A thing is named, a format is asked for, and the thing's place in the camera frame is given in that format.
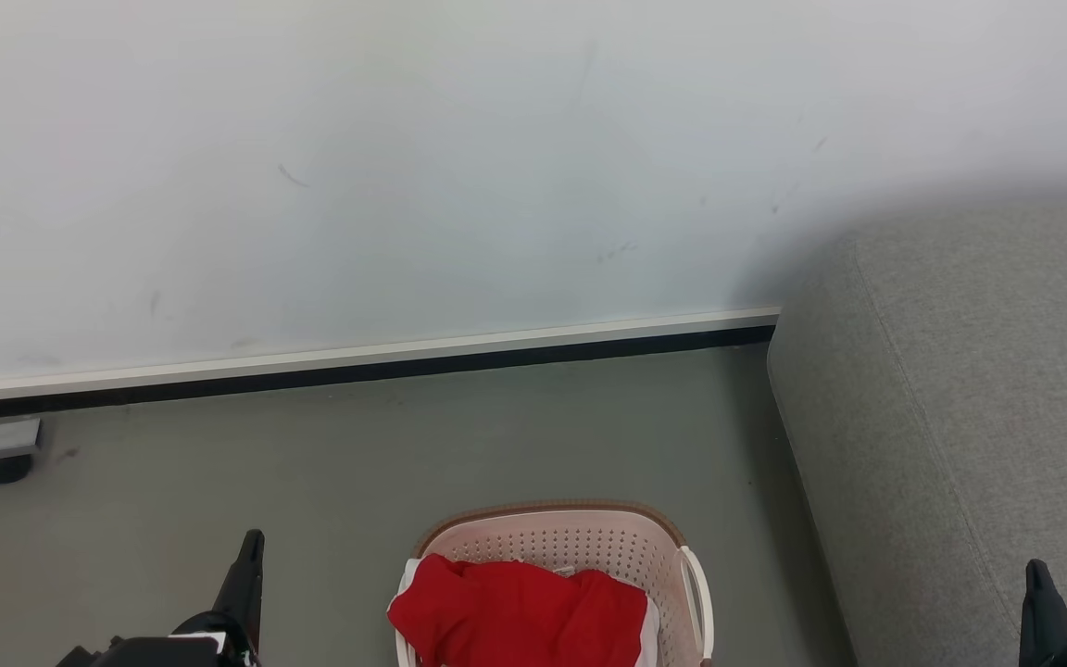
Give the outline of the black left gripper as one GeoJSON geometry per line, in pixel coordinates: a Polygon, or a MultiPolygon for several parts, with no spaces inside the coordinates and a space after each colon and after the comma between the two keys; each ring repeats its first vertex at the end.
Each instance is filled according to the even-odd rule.
{"type": "Polygon", "coordinates": [[[212,612],[170,635],[116,636],[103,651],[77,646],[55,667],[261,667],[264,533],[250,529],[221,583],[212,612]]]}

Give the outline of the red jersey garment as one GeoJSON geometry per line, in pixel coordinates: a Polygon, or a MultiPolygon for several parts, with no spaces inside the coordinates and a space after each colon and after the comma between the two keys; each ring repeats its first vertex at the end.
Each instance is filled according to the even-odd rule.
{"type": "Polygon", "coordinates": [[[388,620],[403,667],[658,667],[660,658],[657,605],[590,569],[410,559],[388,620]]]}

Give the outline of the grey fabric sofa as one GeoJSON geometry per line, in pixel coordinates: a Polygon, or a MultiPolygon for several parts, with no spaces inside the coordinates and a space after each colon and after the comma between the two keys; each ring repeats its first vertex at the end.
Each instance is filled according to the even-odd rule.
{"type": "Polygon", "coordinates": [[[1013,667],[1025,567],[1067,604],[1067,201],[817,250],[768,375],[857,667],[1013,667]]]}

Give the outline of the white and black baseboard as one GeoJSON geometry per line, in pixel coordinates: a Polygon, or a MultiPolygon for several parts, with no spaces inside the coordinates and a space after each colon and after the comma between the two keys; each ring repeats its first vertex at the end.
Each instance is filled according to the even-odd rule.
{"type": "Polygon", "coordinates": [[[770,342],[777,307],[0,380],[0,419],[770,342]]]}

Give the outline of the pink perforated laundry basket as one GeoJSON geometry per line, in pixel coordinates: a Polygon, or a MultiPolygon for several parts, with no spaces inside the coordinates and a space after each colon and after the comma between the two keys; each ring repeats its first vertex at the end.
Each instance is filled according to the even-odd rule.
{"type": "Polygon", "coordinates": [[[697,554],[655,508],[551,499],[461,512],[412,550],[397,591],[431,554],[474,563],[522,561],[552,573],[598,570],[644,591],[658,612],[653,667],[714,667],[714,603],[697,554]]]}

